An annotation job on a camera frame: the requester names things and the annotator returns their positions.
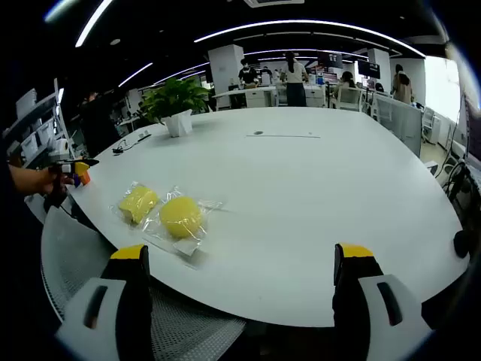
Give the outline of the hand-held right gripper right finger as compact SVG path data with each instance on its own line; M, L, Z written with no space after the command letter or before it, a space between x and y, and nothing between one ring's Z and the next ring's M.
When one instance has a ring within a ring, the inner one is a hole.
M332 309L339 360L406 360L431 334L422 304L362 246L335 245Z

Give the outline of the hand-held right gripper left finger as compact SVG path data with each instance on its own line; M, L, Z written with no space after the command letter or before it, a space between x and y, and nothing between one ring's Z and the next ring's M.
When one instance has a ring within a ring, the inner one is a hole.
M68 302L56 340L73 360L153 360L152 309L148 246L120 248Z

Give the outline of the person's left hand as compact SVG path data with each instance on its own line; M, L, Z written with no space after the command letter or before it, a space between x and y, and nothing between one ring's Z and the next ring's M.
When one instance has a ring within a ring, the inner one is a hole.
M73 185L74 179L61 172L57 167L44 168L38 171L35 192L40 194L63 194L67 185Z

